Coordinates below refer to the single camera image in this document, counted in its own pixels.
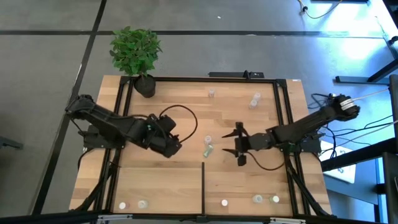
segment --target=bottle cap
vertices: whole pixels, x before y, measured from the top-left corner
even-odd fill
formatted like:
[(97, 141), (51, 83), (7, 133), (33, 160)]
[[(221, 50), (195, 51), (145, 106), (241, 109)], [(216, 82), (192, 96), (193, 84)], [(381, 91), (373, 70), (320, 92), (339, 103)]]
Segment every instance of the bottle cap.
[(119, 204), (119, 208), (120, 209), (125, 209), (127, 207), (127, 205), (126, 205), (126, 203), (124, 203), (124, 202), (121, 202), (120, 204)]
[(272, 197), (270, 198), (270, 200), (271, 200), (272, 202), (278, 203), (278, 202), (279, 202), (279, 197), (275, 195), (275, 196), (272, 196)]
[(228, 205), (228, 201), (227, 200), (225, 200), (225, 199), (223, 199), (222, 201), (221, 201), (221, 204), (222, 204), (222, 206), (227, 206)]

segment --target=potted plant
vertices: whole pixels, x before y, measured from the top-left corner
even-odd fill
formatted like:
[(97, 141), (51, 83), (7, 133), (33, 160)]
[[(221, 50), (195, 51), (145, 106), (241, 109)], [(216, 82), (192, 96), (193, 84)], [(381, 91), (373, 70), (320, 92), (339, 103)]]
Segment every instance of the potted plant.
[(146, 98), (155, 95), (155, 79), (148, 74), (148, 70), (155, 69), (154, 62), (158, 59), (157, 53), (162, 52), (157, 35), (150, 30), (130, 30), (126, 27), (114, 31), (115, 39), (111, 42), (113, 50), (113, 65), (124, 71), (126, 75), (138, 75), (134, 88)]

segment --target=desk leg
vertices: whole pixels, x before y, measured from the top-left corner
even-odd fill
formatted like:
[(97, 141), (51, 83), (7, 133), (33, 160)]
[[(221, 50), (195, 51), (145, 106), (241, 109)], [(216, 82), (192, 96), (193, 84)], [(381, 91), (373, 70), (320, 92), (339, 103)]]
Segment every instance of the desk leg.
[(352, 84), (377, 84), (377, 85), (388, 85), (389, 79), (384, 78), (394, 70), (398, 69), (398, 59), (393, 60), (391, 63), (380, 69), (371, 77), (347, 77), (337, 76), (337, 83), (352, 83)]

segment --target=metal bracket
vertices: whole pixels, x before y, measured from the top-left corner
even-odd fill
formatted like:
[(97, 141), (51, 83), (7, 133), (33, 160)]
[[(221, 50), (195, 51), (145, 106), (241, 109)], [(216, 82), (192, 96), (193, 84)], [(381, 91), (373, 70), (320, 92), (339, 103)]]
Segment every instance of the metal bracket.
[(196, 219), (196, 222), (197, 223), (208, 223), (209, 222), (209, 219), (207, 219), (207, 216), (206, 215), (198, 215), (197, 216), (197, 219)]
[(209, 77), (214, 78), (264, 78), (264, 73), (262, 72), (209, 72)]
[(101, 223), (103, 221), (113, 221), (113, 220), (126, 220), (132, 219), (131, 215), (98, 215), (97, 223)]
[(124, 84), (128, 83), (128, 82), (130, 81), (131, 78), (132, 78), (132, 77), (130, 77), (130, 76), (122, 76), (122, 77), (120, 78), (119, 85), (124, 85)]
[(293, 218), (272, 218), (270, 223), (276, 224), (305, 224), (305, 220), (298, 220)]
[(278, 85), (281, 86), (282, 88), (287, 88), (286, 79), (278, 78), (278, 79), (275, 79), (275, 81), (276, 81), (276, 83), (278, 83)]

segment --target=small bottle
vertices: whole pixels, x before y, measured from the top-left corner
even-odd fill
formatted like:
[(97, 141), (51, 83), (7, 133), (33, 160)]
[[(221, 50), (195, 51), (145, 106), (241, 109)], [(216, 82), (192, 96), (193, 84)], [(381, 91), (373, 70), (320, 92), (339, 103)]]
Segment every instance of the small bottle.
[(221, 201), (221, 205), (224, 206), (224, 207), (226, 207), (226, 206), (228, 205), (228, 201), (225, 200), (225, 199), (223, 199), (223, 200)]
[(129, 204), (126, 203), (126, 202), (120, 202), (119, 208), (120, 208), (121, 210), (127, 209), (127, 208), (129, 208)]
[(272, 203), (279, 203), (279, 197), (276, 195), (271, 196), (271, 197), (269, 197), (269, 201)]
[(138, 208), (143, 209), (148, 207), (148, 201), (146, 200), (141, 200), (138, 202)]
[(216, 91), (214, 90), (214, 89), (210, 89), (209, 90), (209, 97), (214, 97), (214, 93), (215, 93)]
[(205, 136), (205, 144), (210, 145), (211, 144), (211, 136)]
[(259, 101), (260, 98), (261, 98), (261, 93), (259, 93), (259, 92), (255, 93), (253, 96), (253, 100), (256, 100), (256, 101)]
[(253, 196), (253, 202), (254, 203), (262, 203), (262, 196), (261, 195)]
[(257, 101), (256, 100), (250, 101), (250, 104), (249, 104), (249, 108), (250, 109), (254, 109), (254, 108), (256, 108), (256, 106), (257, 106)]
[(203, 153), (203, 156), (207, 158), (210, 155), (210, 153), (213, 152), (213, 149), (214, 147), (211, 144), (207, 145), (205, 152)]

